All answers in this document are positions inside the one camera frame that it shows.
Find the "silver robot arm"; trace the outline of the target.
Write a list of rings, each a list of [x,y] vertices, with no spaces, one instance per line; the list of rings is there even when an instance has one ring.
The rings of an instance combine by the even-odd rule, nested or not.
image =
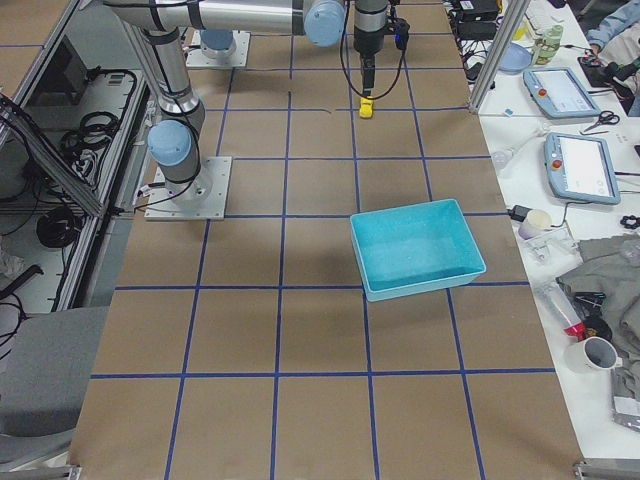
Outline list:
[[[106,1],[105,6],[134,32],[132,43],[148,68],[150,82],[173,106],[198,102],[191,88],[181,48],[180,30],[231,30],[304,35],[319,47],[340,41],[346,31],[346,1]],[[384,37],[396,46],[408,42],[408,24],[397,17],[392,1],[357,1],[354,48],[361,57],[363,93],[373,89],[375,55]]]
[[[193,197],[201,171],[198,138],[204,106],[192,89],[179,31],[143,29],[141,38],[162,112],[148,136],[150,153],[164,176],[167,195]]]

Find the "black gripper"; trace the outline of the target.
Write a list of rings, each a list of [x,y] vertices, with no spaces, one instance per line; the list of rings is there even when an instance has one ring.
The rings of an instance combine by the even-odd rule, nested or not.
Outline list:
[[[359,53],[360,56],[360,70],[363,79],[363,97],[369,98],[372,96],[374,89],[375,79],[375,52],[363,51]]]

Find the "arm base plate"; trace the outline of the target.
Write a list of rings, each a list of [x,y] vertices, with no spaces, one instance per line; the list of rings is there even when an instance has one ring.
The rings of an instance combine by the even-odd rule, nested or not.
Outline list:
[[[247,64],[250,33],[240,30],[196,30],[187,50],[189,69],[234,69]]]
[[[223,220],[231,176],[230,156],[205,157],[193,184],[180,196],[178,185],[161,186],[150,193],[150,207],[144,217],[149,221]]]

